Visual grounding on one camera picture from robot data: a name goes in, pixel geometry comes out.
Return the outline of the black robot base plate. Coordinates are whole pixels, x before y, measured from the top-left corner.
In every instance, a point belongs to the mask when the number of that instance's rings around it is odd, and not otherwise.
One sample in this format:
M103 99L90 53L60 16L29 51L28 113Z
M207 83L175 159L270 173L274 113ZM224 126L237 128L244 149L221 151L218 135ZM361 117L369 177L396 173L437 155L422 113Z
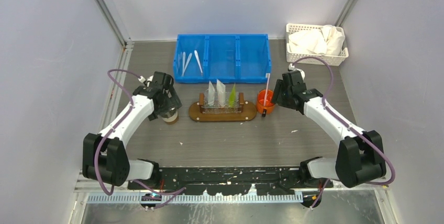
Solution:
M161 167L148 180L130 182L128 189L160 189L185 195L291 195L296 189L318 190L326 180L303 178L298 166Z

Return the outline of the silver metal cup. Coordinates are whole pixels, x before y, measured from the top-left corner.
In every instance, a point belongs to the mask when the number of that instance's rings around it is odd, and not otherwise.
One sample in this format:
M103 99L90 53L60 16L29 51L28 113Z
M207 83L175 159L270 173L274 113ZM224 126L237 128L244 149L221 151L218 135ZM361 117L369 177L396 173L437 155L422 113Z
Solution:
M179 113L176 109L172 109L168 111L166 114L162 115L161 118L166 124L172 125L178 121Z

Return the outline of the white toothpaste tube green cap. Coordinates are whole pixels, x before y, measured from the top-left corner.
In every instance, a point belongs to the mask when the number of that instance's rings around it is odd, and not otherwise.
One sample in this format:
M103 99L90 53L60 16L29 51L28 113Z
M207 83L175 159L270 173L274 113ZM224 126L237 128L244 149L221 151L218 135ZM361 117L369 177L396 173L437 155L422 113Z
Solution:
M208 82L207 104L209 107L215 106L215 87L211 81Z

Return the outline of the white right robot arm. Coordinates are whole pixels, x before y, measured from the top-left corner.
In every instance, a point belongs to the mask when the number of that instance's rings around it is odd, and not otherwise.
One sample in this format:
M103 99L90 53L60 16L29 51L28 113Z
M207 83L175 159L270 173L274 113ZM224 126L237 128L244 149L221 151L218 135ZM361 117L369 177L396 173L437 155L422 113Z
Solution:
M334 159L319 156L300 163L299 182L303 186L313 187L325 178L352 188L386 175L380 134L356 127L340 115L321 92L306 87L300 71L286 72L277 80L272 102L314 121L337 146Z

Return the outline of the pink toothbrush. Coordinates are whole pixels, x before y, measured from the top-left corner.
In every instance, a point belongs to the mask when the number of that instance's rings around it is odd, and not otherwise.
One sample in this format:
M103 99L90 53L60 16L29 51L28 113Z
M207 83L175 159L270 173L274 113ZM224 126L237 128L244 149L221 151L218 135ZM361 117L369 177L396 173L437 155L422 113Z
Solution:
M266 74L267 84L266 84L264 98L263 98L263 103L262 103L264 107L267 105L267 96L268 96L268 90L269 90L270 75L271 75L271 73L267 73Z

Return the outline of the yellow-green toothpaste tube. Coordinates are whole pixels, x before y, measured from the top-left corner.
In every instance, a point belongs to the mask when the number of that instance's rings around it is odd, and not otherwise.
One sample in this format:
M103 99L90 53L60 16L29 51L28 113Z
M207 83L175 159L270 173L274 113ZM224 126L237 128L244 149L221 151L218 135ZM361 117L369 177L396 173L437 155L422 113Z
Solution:
M229 100L228 100L228 105L230 108L234 108L234 106L236 105L236 85L234 84L230 95L229 95Z

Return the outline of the clear textured toothbrush holder rack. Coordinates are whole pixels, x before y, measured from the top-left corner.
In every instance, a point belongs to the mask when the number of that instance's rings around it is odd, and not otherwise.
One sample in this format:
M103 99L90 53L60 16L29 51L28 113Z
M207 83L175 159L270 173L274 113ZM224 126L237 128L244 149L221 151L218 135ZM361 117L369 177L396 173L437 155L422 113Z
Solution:
M197 105L207 114L237 114L242 112L241 98L243 93L235 92L234 94L228 92L225 95L225 102L218 101L217 92L209 96L208 92L200 93L203 97L199 99Z

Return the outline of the white toothpaste tube orange cap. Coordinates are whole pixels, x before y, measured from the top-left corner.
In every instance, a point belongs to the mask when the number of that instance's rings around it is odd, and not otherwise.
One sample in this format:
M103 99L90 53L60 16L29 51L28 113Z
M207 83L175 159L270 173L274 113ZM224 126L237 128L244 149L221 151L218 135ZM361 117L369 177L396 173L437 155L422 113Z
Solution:
M221 82L220 80L217 80L216 84L217 89L217 99L219 107L225 107L226 106L226 85Z

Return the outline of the brown wooden oval tray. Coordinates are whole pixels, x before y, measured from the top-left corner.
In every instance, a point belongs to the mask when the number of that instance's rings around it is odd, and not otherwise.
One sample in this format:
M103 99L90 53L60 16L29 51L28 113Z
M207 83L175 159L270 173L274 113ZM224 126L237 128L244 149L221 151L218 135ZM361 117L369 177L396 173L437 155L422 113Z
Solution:
M188 109L189 117L197 122L249 121L254 119L257 114L255 104L249 101L246 101L243 111L240 113L202 113L200 107L196 102Z

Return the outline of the orange plastic mug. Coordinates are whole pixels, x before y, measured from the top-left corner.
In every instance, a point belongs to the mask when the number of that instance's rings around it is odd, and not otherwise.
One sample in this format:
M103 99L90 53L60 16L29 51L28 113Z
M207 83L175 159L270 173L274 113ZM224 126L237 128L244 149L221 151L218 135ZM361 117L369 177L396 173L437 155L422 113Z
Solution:
M262 117L273 112L275 104L271 102L272 97L273 91L270 89L263 89L257 94L256 109Z

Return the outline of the blue plastic divided bin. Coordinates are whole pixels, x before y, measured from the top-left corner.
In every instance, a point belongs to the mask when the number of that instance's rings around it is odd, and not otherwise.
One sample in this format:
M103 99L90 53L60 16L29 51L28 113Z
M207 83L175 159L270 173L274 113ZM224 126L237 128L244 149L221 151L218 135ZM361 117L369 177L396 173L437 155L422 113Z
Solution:
M203 68L201 76L194 50ZM182 75L182 52L192 53ZM173 59L174 79L178 83L247 83L267 81L272 60L267 34L179 34Z

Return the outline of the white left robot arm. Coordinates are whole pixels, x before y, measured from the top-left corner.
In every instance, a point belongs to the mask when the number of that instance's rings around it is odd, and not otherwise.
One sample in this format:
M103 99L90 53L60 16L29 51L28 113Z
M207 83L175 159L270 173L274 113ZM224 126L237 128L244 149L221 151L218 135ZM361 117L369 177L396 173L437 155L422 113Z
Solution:
M99 133L89 133L83 140L82 174L101 186L121 186L126 181L140 180L147 189L160 185L156 162L128 158L126 147L144 120L162 119L174 124L179 119L182 103L174 89L174 79L163 72L149 78L139 76L142 85L132 93L126 91L129 103L124 110Z

